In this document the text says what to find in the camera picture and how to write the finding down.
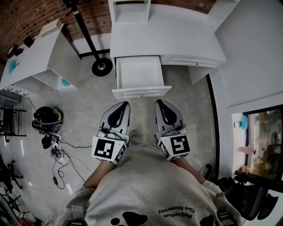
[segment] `shoe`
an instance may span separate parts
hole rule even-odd
[[[129,138],[133,139],[134,141],[140,142],[140,136],[137,130],[132,130],[129,132]]]

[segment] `black pole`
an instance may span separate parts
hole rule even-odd
[[[92,39],[90,38],[90,35],[89,35],[89,32],[87,30],[87,27],[84,23],[84,20],[83,20],[83,17],[81,16],[81,13],[80,11],[78,11],[76,5],[72,7],[73,8],[73,11],[74,11],[74,15],[76,17],[76,21],[78,22],[79,24],[79,27],[81,29],[81,32],[83,33],[84,37],[85,37],[85,40],[87,41],[94,57],[96,58],[96,60],[99,60],[100,57],[99,55],[97,54],[97,51],[96,51],[96,48],[94,47],[93,45],[93,42],[92,42]]]

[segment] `desk drawer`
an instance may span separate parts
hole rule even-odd
[[[186,56],[161,56],[161,64],[163,65],[187,65],[205,68],[216,68],[218,62],[200,59],[191,59]]]
[[[112,92],[117,99],[127,99],[164,96],[170,89],[171,86],[142,87],[130,89],[116,89],[112,90]]]

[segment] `gripper device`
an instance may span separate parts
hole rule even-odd
[[[189,154],[186,125],[181,112],[169,102],[157,100],[156,124],[158,146],[167,160],[183,158]],[[121,102],[106,111],[97,135],[92,141],[92,157],[118,164],[127,149],[130,124],[130,104]]]
[[[121,102],[107,110],[92,141],[92,157],[118,164],[127,149],[127,130],[130,124],[130,104]]]
[[[190,152],[186,125],[181,112],[167,101],[155,103],[158,146],[167,160],[187,156]]]

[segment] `paw print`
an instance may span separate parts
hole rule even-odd
[[[219,223],[217,221],[214,221],[214,217],[212,215],[209,215],[208,217],[203,218],[200,221],[201,226],[219,226]]]
[[[134,212],[124,212],[122,216],[125,219],[127,226],[140,226],[147,221],[147,216],[139,215]],[[125,226],[123,224],[119,224],[120,222],[119,218],[113,218],[111,220],[111,225]]]

